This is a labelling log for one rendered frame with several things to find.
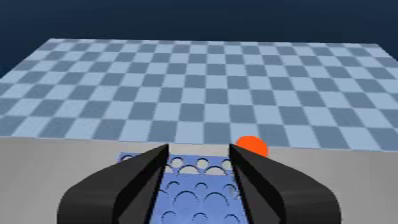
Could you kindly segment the blue perforated tube rack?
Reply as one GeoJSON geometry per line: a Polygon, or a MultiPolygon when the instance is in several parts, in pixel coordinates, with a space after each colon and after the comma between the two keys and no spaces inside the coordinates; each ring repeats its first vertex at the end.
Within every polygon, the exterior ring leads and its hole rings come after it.
{"type": "Polygon", "coordinates": [[[149,224],[249,224],[224,156],[169,155],[149,224]]]}

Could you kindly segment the orange capped centrifuge tube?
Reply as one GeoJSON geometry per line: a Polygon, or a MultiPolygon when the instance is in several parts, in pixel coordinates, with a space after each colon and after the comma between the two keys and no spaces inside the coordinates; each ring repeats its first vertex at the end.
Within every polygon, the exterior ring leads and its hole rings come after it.
{"type": "Polygon", "coordinates": [[[252,153],[261,155],[263,157],[268,156],[268,146],[263,139],[256,136],[242,136],[236,140],[236,146],[249,150],[252,153]]]}

